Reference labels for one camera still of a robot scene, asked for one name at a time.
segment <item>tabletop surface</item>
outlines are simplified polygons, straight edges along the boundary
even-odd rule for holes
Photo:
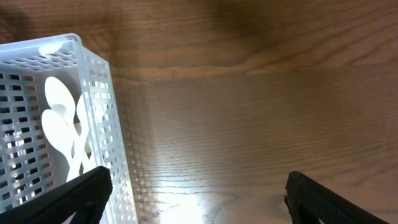
[[[110,62],[140,223],[291,223],[299,170],[398,221],[398,2],[0,0]]]

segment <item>plastic storage bin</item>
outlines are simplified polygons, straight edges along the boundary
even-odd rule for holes
[[[109,63],[75,34],[0,45],[0,213],[66,181],[68,163],[42,129],[47,77],[58,78],[76,103],[83,94],[89,156],[110,169],[113,182],[101,222],[136,223]]]

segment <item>rectangular slot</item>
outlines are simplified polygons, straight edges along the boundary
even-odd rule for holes
[[[22,90],[22,86],[20,86],[20,85],[12,85],[11,86],[11,90],[12,91],[21,91]]]
[[[17,170],[17,169],[19,169],[21,167],[22,167],[22,163],[19,162],[17,164],[11,165],[10,170],[14,171],[14,170]]]
[[[39,110],[39,106],[31,106],[30,110],[31,111],[38,111]]]
[[[34,87],[34,86],[27,86],[26,89],[28,91],[36,91],[36,87]]]
[[[10,192],[7,192],[4,195],[2,195],[2,200],[6,200],[9,197],[11,197],[11,194],[10,194]]]
[[[47,168],[47,167],[50,167],[50,162],[46,162],[45,164],[43,164],[42,165],[42,170]]]
[[[22,122],[26,122],[27,121],[27,117],[24,117],[24,118],[19,118],[19,122],[20,123],[22,123]]]
[[[32,175],[32,174],[36,173],[37,171],[39,171],[39,170],[37,167],[35,167],[35,168],[31,169],[29,172]]]
[[[45,186],[46,186],[46,188],[49,188],[49,187],[51,187],[51,186],[53,186],[54,185],[54,180],[51,180],[50,182],[48,182]]]
[[[25,178],[25,175],[19,174],[19,175],[15,176],[14,178],[15,178],[15,182],[18,182],[18,181],[22,180],[23,178]]]
[[[15,130],[9,130],[4,132],[5,137],[15,135]]]
[[[45,149],[46,147],[47,147],[46,144],[41,144],[41,145],[39,145],[39,150],[40,150],[40,149]]]
[[[44,134],[40,134],[38,136],[36,136],[37,140],[43,139],[44,138]]]
[[[31,137],[25,138],[25,139],[24,139],[25,144],[28,143],[28,142],[31,142],[31,141],[32,141],[32,138],[31,138]]]
[[[8,155],[9,159],[17,158],[19,156],[18,152],[14,152]]]
[[[25,152],[26,152],[26,154],[29,154],[29,153],[34,152],[34,150],[32,147],[30,147],[30,148],[26,149]]]
[[[26,202],[27,201],[27,196],[25,195],[25,196],[22,196],[20,199],[19,199],[19,205],[22,205],[24,202]]]
[[[42,191],[42,188],[39,187],[38,189],[35,190],[35,195],[37,195],[38,193],[40,193]]]
[[[19,77],[19,75],[10,75],[10,79],[11,80],[20,80],[21,78]]]
[[[48,177],[51,177],[51,176],[52,176],[52,172],[51,171],[46,173],[46,174],[44,174],[44,178],[45,179],[48,178]]]
[[[40,177],[38,177],[38,178],[32,180],[32,184],[33,184],[33,185],[35,185],[35,184],[37,184],[37,183],[39,183],[39,182],[40,182]]]
[[[49,156],[48,153],[41,154],[41,155],[39,155],[39,160],[45,159],[45,158],[47,158],[48,156]]]
[[[36,158],[34,158],[34,157],[27,160],[28,164],[32,164],[34,162],[36,162]]]
[[[7,148],[9,149],[9,148],[11,148],[11,147],[14,147],[16,144],[15,144],[15,141],[13,141],[13,142],[7,142]]]
[[[37,101],[37,96],[30,96],[29,101]]]
[[[25,106],[17,106],[15,109],[16,109],[16,112],[23,112],[23,111],[26,111]]]
[[[26,81],[33,81],[33,77],[30,75],[25,75],[25,80]]]
[[[14,96],[14,101],[24,101],[23,96]]]
[[[12,124],[12,119],[4,119],[2,120],[3,124]]]
[[[10,113],[10,108],[0,108],[0,113]]]
[[[8,186],[8,182],[6,180],[0,183],[0,189],[2,189],[3,187],[7,187],[7,186]]]
[[[30,128],[29,128],[29,127],[21,128],[21,132],[22,132],[22,133],[26,133],[26,132],[29,132],[29,131],[30,131]]]

